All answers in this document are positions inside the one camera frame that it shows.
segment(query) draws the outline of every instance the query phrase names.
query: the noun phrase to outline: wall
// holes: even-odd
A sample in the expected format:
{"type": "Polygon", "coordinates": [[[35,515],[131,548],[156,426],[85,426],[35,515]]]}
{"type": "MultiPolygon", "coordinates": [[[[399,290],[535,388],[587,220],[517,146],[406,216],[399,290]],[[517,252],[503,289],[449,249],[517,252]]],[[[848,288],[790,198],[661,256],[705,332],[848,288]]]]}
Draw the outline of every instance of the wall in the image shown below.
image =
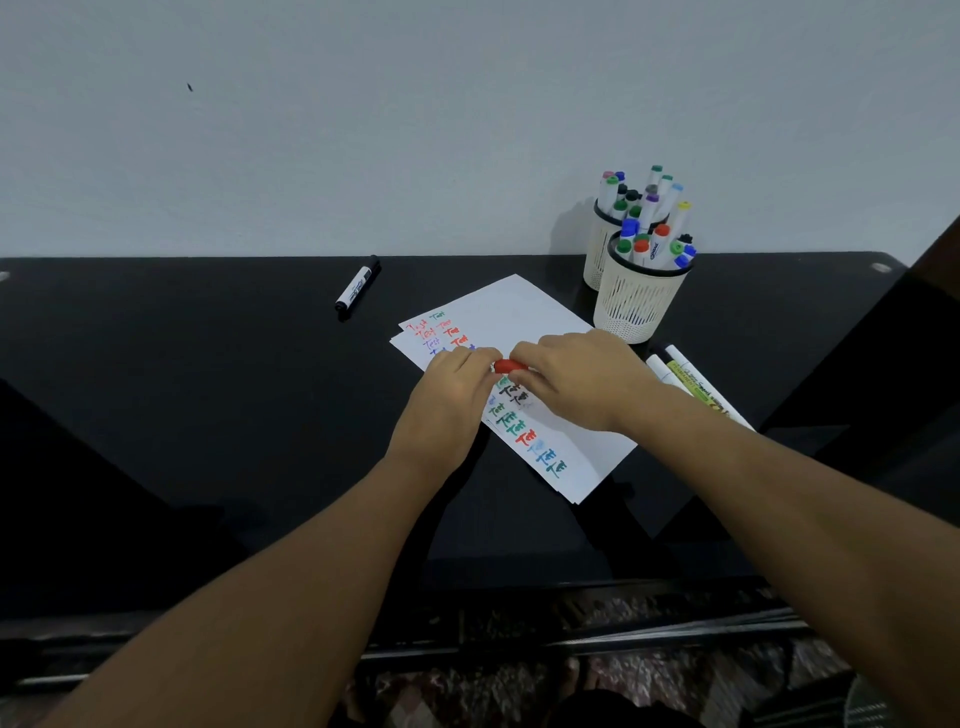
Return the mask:
{"type": "Polygon", "coordinates": [[[909,263],[960,212],[958,36],[955,0],[6,0],[0,255],[573,252],[600,172],[662,162],[712,250],[909,263]]]}

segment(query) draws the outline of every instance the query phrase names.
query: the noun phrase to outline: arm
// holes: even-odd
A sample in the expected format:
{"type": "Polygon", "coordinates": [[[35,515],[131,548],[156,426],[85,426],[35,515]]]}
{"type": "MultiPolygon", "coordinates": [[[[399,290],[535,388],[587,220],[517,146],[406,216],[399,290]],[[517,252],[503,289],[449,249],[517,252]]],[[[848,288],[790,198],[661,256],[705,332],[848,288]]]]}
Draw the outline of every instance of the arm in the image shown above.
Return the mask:
{"type": "Polygon", "coordinates": [[[682,478],[918,724],[960,715],[960,530],[661,384],[605,331],[521,343],[511,358],[539,371],[510,377],[555,413],[630,437],[682,478]]]}
{"type": "Polygon", "coordinates": [[[326,725],[410,529],[467,456],[498,358],[438,354],[363,480],[151,624],[44,728],[326,725]]]}

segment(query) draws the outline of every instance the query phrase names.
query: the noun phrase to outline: paper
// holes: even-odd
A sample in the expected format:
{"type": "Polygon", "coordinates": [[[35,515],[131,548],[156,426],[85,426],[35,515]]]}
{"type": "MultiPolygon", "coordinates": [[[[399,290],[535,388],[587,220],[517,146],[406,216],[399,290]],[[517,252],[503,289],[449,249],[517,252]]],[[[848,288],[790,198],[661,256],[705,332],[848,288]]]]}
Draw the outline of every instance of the paper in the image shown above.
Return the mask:
{"type": "MultiPolygon", "coordinates": [[[[497,347],[592,326],[533,283],[510,276],[400,324],[391,343],[422,370],[455,346],[497,347]]],[[[505,376],[493,387],[484,423],[561,495],[579,503],[636,445],[614,432],[592,432],[547,409],[505,376]]]]}

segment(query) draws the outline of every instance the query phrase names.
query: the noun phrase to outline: pen holder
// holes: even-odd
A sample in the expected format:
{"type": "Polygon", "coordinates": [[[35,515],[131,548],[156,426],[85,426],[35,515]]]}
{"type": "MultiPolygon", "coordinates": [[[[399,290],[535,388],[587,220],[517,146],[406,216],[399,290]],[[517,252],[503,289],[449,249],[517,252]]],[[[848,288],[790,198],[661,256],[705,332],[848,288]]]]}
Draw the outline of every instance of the pen holder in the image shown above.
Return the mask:
{"type": "Polygon", "coordinates": [[[600,211],[593,203],[593,225],[587,240],[587,260],[584,262],[584,283],[594,291],[600,290],[604,260],[607,259],[607,243],[614,233],[620,233],[622,222],[600,211]]]}
{"type": "Polygon", "coordinates": [[[641,344],[654,335],[677,289],[696,265],[696,258],[688,267],[675,271],[642,268],[616,253],[619,239],[620,234],[615,233],[607,241],[593,325],[615,333],[628,344],[641,344]]]}

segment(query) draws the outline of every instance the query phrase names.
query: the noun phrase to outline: red marker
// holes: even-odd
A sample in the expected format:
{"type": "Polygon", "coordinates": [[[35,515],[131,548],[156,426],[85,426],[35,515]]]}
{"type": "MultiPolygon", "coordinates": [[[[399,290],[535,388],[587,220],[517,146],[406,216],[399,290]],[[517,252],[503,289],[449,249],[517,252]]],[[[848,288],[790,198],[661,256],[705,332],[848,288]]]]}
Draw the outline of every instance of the red marker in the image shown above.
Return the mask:
{"type": "Polygon", "coordinates": [[[513,359],[497,359],[493,362],[493,370],[499,375],[509,374],[514,369],[530,369],[530,367],[513,359]]]}

